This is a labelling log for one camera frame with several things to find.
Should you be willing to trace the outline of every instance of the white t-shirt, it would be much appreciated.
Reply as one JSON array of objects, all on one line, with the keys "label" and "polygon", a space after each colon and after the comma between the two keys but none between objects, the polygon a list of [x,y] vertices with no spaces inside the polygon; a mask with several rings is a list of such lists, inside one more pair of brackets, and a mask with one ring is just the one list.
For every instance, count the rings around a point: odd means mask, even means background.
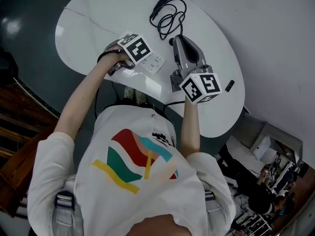
[{"label": "white t-shirt", "polygon": [[[112,106],[97,118],[73,190],[84,235],[124,236],[134,224],[164,214],[193,236],[229,230],[235,205],[216,160],[205,153],[185,160],[174,144],[174,127],[152,109]],[[54,199],[72,174],[73,150],[61,132],[38,144],[28,195],[38,236],[52,235]],[[208,208],[205,190],[214,193],[218,209]]]}]

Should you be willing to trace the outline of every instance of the black clip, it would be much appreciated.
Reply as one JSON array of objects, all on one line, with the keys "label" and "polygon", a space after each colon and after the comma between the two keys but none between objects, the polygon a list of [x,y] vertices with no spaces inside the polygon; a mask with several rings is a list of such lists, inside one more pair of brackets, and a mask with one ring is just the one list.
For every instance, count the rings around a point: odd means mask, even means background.
[{"label": "black clip", "polygon": [[74,195],[69,191],[61,191],[55,197],[55,207],[74,211]]},{"label": "black clip", "polygon": [[215,200],[215,194],[212,191],[205,190],[206,201]]},{"label": "black clip", "polygon": [[225,88],[225,91],[230,92],[232,86],[234,85],[234,80],[231,80],[230,83],[227,85],[227,87]]}]

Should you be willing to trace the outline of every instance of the gray floor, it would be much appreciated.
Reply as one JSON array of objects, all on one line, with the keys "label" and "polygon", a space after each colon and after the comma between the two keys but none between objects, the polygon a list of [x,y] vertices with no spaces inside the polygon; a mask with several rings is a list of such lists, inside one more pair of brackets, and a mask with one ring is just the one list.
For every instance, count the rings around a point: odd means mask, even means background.
[{"label": "gray floor", "polygon": [[[14,56],[19,67],[19,78],[58,112],[62,111],[68,98],[84,78],[84,75],[73,71],[62,62],[55,46],[55,28],[59,16],[70,1],[2,0],[0,2],[1,45]],[[115,84],[115,89],[120,96],[123,95],[123,85]],[[101,110],[114,103],[115,99],[111,83],[104,80],[98,96],[98,109]],[[163,107],[160,102],[152,98],[148,101],[160,109]],[[165,113],[174,123],[177,141],[179,141],[182,118],[171,109],[167,109]],[[94,121],[93,110],[90,108],[75,140],[76,167],[90,142]],[[234,127],[217,138],[201,137],[201,151],[211,155],[217,154],[230,137]]]}]

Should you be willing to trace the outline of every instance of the white round table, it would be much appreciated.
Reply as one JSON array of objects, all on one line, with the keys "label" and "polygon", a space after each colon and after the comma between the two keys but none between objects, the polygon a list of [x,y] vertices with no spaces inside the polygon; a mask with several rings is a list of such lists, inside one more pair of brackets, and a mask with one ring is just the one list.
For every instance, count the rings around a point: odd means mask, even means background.
[{"label": "white round table", "polygon": [[[71,0],[64,9],[55,33],[56,48],[62,61],[74,71],[87,75],[95,66],[104,48],[126,30],[142,34],[153,51],[166,62],[159,72],[151,75],[141,66],[133,70],[121,69],[105,79],[135,88],[163,104],[182,101],[182,91],[172,92],[170,75],[177,69],[168,39],[179,34],[179,29],[162,41],[158,31],[149,23],[149,15],[158,0]],[[228,131],[238,119],[245,100],[242,72],[227,39],[213,20],[190,0],[187,4],[183,35],[194,41],[203,51],[207,64],[218,74],[223,93],[208,103],[199,104],[200,134],[217,137]],[[180,1],[174,4],[180,9]],[[167,6],[158,14],[154,23],[173,8]],[[235,84],[230,92],[224,91],[230,80]],[[184,115],[184,105],[170,106]]]}]

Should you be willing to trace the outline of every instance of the backpack strap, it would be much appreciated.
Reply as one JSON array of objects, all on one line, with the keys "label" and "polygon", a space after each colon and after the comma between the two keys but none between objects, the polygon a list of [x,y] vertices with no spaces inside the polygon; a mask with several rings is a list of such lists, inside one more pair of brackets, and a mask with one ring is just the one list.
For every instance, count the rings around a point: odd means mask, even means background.
[{"label": "backpack strap", "polygon": [[73,189],[75,177],[68,179],[55,197],[53,214],[54,236],[83,236],[83,218],[81,209],[76,203]]},{"label": "backpack strap", "polygon": [[201,181],[205,189],[206,210],[208,216],[208,235],[225,235],[227,233],[226,218],[218,198],[209,190],[209,185]]}]

